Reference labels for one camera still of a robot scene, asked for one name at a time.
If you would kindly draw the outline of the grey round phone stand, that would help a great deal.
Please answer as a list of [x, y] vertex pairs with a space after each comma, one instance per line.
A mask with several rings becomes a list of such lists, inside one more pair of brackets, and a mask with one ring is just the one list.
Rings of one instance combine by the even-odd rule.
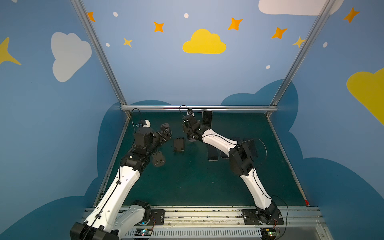
[[152, 163], [155, 167], [162, 167], [166, 162], [162, 152], [156, 152], [152, 154]]

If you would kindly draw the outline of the phone with light green edge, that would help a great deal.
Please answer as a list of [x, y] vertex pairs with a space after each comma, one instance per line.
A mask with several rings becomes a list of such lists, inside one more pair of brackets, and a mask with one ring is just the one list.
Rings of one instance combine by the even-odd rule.
[[208, 151], [208, 161], [216, 162], [219, 160], [217, 148], [215, 148], [212, 145], [207, 145], [207, 151]]

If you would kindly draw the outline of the purple phone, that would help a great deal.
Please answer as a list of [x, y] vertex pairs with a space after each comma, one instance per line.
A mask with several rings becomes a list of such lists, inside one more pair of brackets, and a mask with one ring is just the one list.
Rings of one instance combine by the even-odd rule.
[[220, 151], [220, 157], [221, 157], [222, 159], [229, 159], [228, 152]]

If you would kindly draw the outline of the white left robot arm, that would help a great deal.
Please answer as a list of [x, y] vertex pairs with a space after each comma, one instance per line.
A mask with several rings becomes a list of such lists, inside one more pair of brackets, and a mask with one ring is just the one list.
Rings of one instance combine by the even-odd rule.
[[141, 124], [102, 200], [83, 223], [75, 223], [71, 228], [72, 240], [119, 240], [136, 224], [150, 221], [151, 205], [143, 201], [134, 201], [124, 214], [118, 215], [128, 193], [148, 166], [151, 155], [172, 138], [168, 123], [162, 124], [156, 132], [148, 120]]

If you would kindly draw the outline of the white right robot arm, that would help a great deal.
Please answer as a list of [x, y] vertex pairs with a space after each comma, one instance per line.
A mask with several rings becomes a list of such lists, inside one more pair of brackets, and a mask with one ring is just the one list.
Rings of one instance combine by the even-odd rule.
[[257, 175], [247, 141], [237, 142], [216, 133], [212, 129], [211, 111], [203, 111], [203, 118], [199, 121], [193, 110], [187, 110], [187, 114], [183, 116], [183, 132], [189, 141], [201, 141], [223, 152], [229, 158], [231, 171], [240, 176], [254, 199], [256, 218], [260, 223], [266, 225], [285, 222], [281, 211]]

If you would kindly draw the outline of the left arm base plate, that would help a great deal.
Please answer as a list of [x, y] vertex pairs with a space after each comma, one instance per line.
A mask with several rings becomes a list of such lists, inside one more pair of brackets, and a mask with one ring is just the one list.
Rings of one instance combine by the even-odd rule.
[[145, 211], [144, 218], [139, 225], [142, 226], [163, 226], [165, 221], [165, 210]]

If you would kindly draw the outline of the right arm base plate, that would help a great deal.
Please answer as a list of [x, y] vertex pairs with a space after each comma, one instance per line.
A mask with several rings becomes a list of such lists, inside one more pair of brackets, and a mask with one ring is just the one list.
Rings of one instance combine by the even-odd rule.
[[258, 209], [242, 209], [241, 216], [245, 225], [283, 225], [285, 223], [280, 210], [270, 214], [268, 211]]

